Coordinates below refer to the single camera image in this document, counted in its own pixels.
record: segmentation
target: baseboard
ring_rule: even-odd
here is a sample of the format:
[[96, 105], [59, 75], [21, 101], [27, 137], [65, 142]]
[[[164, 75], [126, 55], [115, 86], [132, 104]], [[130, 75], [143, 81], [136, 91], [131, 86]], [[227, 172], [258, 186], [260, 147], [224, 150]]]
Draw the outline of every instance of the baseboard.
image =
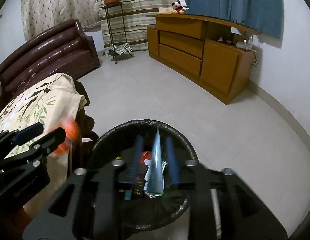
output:
[[310, 152], [310, 136], [301, 126], [301, 124], [293, 117], [288, 110], [283, 107], [275, 98], [268, 94], [265, 90], [255, 84], [253, 81], [249, 80], [247, 83], [247, 88], [263, 99], [271, 108], [273, 108], [289, 125], [290, 127], [298, 134], [300, 139], [306, 145], [307, 149]]

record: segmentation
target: mickey mouse plush toy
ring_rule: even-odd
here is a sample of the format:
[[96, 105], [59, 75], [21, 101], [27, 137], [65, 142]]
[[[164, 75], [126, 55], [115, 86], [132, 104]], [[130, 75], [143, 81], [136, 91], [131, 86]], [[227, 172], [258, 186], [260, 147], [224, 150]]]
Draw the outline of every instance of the mickey mouse plush toy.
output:
[[189, 8], [186, 8], [187, 4], [185, 3], [185, 0], [179, 0], [179, 2], [173, 2], [171, 3], [171, 6], [173, 6], [174, 10], [171, 12], [172, 14], [184, 14], [184, 10], [188, 10]]

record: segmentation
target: striped curtain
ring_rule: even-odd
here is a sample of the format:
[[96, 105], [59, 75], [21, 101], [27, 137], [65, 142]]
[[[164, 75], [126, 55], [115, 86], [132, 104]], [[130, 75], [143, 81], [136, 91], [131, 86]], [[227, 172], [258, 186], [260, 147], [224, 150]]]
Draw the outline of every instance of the striped curtain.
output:
[[[148, 49], [146, 28], [155, 25], [154, 17], [146, 17], [147, 14], [158, 12], [159, 7], [170, 7], [176, 0], [120, 0], [123, 2], [124, 20], [127, 34], [127, 41], [133, 50]], [[101, 29], [103, 32], [105, 48], [111, 45], [111, 39], [107, 27], [105, 6], [102, 0], [99, 0], [99, 16]], [[125, 42], [124, 28], [121, 14], [121, 7], [109, 8], [110, 21], [115, 44]]]

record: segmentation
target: wall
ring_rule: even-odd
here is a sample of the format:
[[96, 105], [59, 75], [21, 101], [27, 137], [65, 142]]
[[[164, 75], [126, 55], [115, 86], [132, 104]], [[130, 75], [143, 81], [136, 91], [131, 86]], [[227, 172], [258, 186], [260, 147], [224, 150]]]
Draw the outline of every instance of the wall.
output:
[[310, 9], [304, 0], [283, 0], [282, 39], [260, 35], [250, 79], [281, 103], [310, 136]]
[[105, 49], [101, 26], [91, 28], [88, 31], [86, 31], [85, 34], [87, 36], [93, 37], [94, 44], [95, 44], [97, 52], [103, 51]]
[[[6, 0], [0, 10], [0, 63], [25, 43], [21, 16], [21, 0]], [[97, 52], [104, 50], [100, 27], [90, 29], [86, 35], [94, 39]]]

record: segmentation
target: cloth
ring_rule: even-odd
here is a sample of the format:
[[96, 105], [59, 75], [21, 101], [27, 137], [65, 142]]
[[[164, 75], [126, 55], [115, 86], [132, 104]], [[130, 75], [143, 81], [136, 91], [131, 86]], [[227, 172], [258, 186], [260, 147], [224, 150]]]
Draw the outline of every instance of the cloth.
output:
[[[58, 126], [61, 118], [75, 118], [77, 111], [85, 104], [85, 97], [76, 92], [73, 79], [66, 74], [54, 74], [28, 88], [0, 113], [0, 132], [22, 130], [37, 122], [44, 125], [44, 132], [23, 146], [16, 146], [6, 158], [27, 151], [33, 142]], [[47, 171], [51, 182], [24, 206], [30, 217], [34, 217], [65, 182], [67, 168], [68, 155], [57, 156], [51, 153], [47, 157]]]
[[[147, 14], [158, 12], [159, 7], [171, 7], [176, 0], [120, 0], [123, 2], [123, 12], [127, 42], [133, 50], [148, 49], [147, 27], [155, 26], [155, 17], [146, 17]], [[103, 32], [105, 48], [111, 46], [111, 39], [106, 21], [106, 13], [102, 7], [105, 6], [103, 0], [98, 0], [100, 23]], [[108, 9], [110, 14], [111, 28], [114, 43], [124, 43], [125, 35], [123, 19], [121, 17], [121, 7], [116, 6]]]
[[238, 23], [281, 38], [282, 0], [185, 0], [188, 14], [237, 20]]
[[83, 29], [99, 21], [97, 0], [21, 0], [21, 13], [27, 41], [72, 18], [79, 19]]
[[118, 54], [118, 55], [121, 55], [125, 52], [129, 52], [129, 51], [132, 51], [132, 48], [130, 46], [129, 43], [125, 43], [123, 45], [111, 45], [110, 46], [110, 50], [114, 51], [114, 48], [115, 48], [115, 52]]

